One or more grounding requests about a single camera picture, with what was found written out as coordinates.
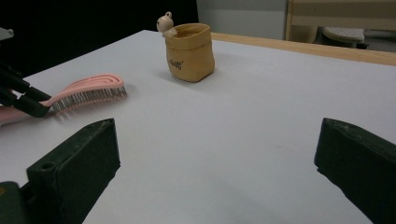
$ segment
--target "white tabletop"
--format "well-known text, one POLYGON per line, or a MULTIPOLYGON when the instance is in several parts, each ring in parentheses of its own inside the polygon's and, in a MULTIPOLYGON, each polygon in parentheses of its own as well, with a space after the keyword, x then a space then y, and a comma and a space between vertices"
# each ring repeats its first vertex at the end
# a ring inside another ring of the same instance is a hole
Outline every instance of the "white tabletop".
POLYGON ((55 94, 103 73, 129 96, 0 128, 0 181, 83 126, 114 118, 121 168, 84 223, 371 223, 317 172, 323 118, 396 143, 396 67, 213 41, 215 72, 169 73, 160 33, 142 31, 27 80, 55 94))

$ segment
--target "wooden furniture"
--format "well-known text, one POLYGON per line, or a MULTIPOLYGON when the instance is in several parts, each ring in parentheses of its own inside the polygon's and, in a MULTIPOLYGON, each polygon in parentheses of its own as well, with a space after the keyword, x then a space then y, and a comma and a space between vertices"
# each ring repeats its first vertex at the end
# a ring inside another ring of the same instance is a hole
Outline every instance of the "wooden furniture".
POLYGON ((297 43, 243 35, 226 35, 218 33, 212 33, 212 38, 214 40, 267 47, 271 49, 284 49, 289 51, 345 59, 356 62, 380 63, 396 66, 396 53, 394 52, 383 52, 367 49, 346 49, 332 46, 297 43))
POLYGON ((289 0, 286 40, 296 27, 396 30, 395 0, 289 0))

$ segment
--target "chair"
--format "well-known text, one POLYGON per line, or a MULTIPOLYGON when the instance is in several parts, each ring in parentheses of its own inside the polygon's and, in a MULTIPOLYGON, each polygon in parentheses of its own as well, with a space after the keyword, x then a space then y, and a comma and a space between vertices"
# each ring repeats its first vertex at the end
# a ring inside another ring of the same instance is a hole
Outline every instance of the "chair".
POLYGON ((396 30, 396 0, 289 0, 287 13, 289 41, 313 42, 318 27, 396 30))

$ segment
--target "gray wall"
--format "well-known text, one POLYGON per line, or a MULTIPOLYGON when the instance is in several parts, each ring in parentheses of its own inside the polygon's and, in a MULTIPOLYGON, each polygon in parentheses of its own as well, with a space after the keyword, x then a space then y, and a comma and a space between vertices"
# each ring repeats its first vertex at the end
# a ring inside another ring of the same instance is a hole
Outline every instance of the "gray wall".
POLYGON ((287 0, 197 0, 212 32, 284 39, 287 0))

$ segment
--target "fabric storage bin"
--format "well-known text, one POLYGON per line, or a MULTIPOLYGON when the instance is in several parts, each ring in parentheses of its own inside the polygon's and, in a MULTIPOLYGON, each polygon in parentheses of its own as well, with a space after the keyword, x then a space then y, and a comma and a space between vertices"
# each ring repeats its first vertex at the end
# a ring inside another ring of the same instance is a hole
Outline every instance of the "fabric storage bin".
POLYGON ((174 77, 198 82, 215 69, 210 27, 187 23, 174 27, 176 36, 166 36, 166 60, 174 77))

